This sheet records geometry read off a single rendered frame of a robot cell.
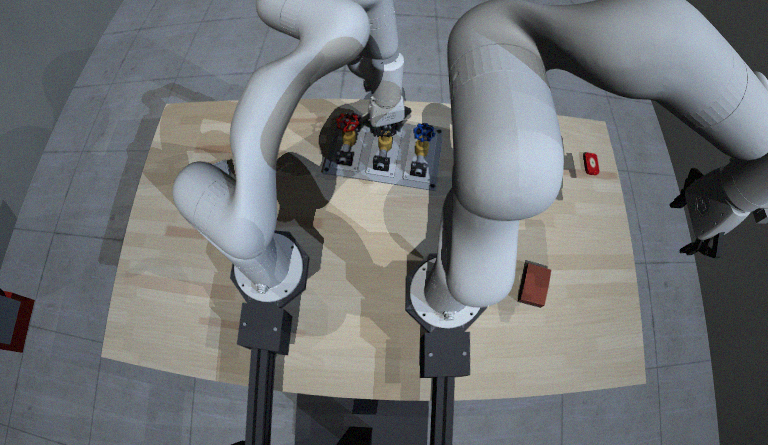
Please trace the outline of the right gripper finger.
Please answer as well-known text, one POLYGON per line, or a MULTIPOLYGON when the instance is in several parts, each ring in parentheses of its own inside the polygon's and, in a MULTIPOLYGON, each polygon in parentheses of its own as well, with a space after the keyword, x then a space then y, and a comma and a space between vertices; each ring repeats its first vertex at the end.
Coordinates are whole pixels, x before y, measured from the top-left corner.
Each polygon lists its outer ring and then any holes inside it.
POLYGON ((686 190, 686 188, 690 184, 695 182, 695 180, 701 178, 702 176, 703 176, 703 174, 698 169, 691 168, 690 172, 688 174, 688 178, 686 178, 686 180, 685 180, 684 188, 681 190, 681 194, 679 196, 677 196, 674 199, 674 201, 669 204, 670 207, 671 208, 682 208, 682 207, 684 207, 687 204, 686 203, 686 198, 685 198, 685 190, 686 190))
POLYGON ((712 248, 709 247, 712 237, 709 239, 699 240, 696 238, 695 242, 691 242, 688 245, 682 247, 679 251, 680 253, 686 253, 686 255, 693 255, 697 252, 702 253, 703 255, 712 257, 712 258, 720 258, 721 257, 721 251, 722 251, 722 244, 723 244, 723 236, 724 232, 718 233, 714 236, 713 239, 713 246, 712 248))

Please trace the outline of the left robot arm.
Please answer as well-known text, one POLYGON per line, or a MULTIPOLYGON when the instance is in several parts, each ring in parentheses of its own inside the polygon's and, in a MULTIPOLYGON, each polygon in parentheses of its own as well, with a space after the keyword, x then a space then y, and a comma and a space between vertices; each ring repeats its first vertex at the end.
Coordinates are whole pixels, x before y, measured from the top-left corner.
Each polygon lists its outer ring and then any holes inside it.
POLYGON ((234 264, 240 288, 274 302, 295 290, 303 272, 296 245, 274 233, 277 157, 296 106, 313 83, 346 64, 365 80, 371 100, 393 106, 402 96, 404 58, 393 0, 256 0, 256 10, 266 25, 300 42, 259 67, 242 92, 230 128, 236 186, 217 166, 198 161, 179 172, 172 193, 180 214, 234 264))

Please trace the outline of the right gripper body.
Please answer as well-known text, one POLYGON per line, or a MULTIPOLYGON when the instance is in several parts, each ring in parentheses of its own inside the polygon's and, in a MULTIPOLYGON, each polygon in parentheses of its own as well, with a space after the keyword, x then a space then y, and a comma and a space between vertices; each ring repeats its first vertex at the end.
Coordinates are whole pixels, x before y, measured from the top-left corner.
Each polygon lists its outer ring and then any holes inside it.
POLYGON ((694 234, 699 240, 713 239, 721 232, 727 234, 750 214, 727 196, 721 178, 724 167, 707 173, 685 190, 694 234))

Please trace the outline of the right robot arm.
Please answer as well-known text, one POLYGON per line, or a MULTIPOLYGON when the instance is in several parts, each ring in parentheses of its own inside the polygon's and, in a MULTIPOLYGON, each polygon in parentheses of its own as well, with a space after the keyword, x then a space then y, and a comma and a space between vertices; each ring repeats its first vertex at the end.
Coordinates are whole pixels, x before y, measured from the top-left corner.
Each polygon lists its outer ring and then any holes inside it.
POLYGON ((768 223, 768 80, 688 1, 490 0, 455 23, 447 59, 452 188, 437 259, 410 286, 428 324, 455 328, 503 300, 515 279, 519 221, 559 193, 564 154, 551 69, 659 103, 731 157, 721 175, 727 196, 768 223))

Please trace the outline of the reddish-brown rectangular block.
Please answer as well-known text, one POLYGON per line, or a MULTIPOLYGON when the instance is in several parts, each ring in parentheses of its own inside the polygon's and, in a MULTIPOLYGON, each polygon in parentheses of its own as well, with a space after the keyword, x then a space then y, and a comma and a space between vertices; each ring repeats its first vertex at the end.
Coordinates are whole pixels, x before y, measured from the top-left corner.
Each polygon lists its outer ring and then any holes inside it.
POLYGON ((527 264, 519 292, 518 302, 543 307, 546 302, 551 269, 527 264))

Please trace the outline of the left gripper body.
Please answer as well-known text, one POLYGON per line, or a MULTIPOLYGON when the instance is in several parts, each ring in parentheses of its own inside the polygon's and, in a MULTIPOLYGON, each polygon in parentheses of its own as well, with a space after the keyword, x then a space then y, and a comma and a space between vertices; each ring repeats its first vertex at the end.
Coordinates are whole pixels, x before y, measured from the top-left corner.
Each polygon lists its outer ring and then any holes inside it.
POLYGON ((401 96, 401 100, 393 106, 380 106, 370 99, 368 113, 370 113, 371 125, 379 127, 402 121, 405 116, 403 97, 401 96))

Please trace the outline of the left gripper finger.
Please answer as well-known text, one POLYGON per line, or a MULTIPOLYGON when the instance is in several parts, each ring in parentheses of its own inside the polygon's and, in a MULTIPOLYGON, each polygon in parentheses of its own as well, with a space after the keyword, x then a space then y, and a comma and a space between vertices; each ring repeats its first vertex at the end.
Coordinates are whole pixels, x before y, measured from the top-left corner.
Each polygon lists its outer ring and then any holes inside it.
POLYGON ((371 126, 371 123, 370 123, 370 120, 369 120, 369 119, 370 119, 370 114, 369 114, 369 113, 367 113, 367 114, 366 114, 364 117, 362 117, 362 118, 359 120, 359 121, 360 121, 360 124, 362 124, 362 125, 365 125, 366 127, 369 127, 369 128, 370 128, 370 131, 371 131, 371 134, 373 133, 373 134, 374 134, 374 137, 376 137, 376 136, 377 136, 377 129, 376 129, 376 127, 372 127, 372 126, 371 126), (368 121, 368 120, 369 120, 369 121, 368 121))
MULTIPOLYGON (((404 106, 404 111, 405 111, 405 116, 404 116, 404 119, 405 119, 405 118, 407 117, 407 115, 409 115, 409 114, 410 114, 412 111, 411 111, 411 108, 409 108, 409 107, 406 107, 406 106, 404 106)), ((400 129, 400 127, 401 127, 401 123, 402 123, 402 122, 403 122, 403 121, 401 121, 401 122, 398 122, 398 123, 395 123, 395 124, 396 124, 396 130, 397 130, 397 131, 399 131, 399 129, 400 129)))

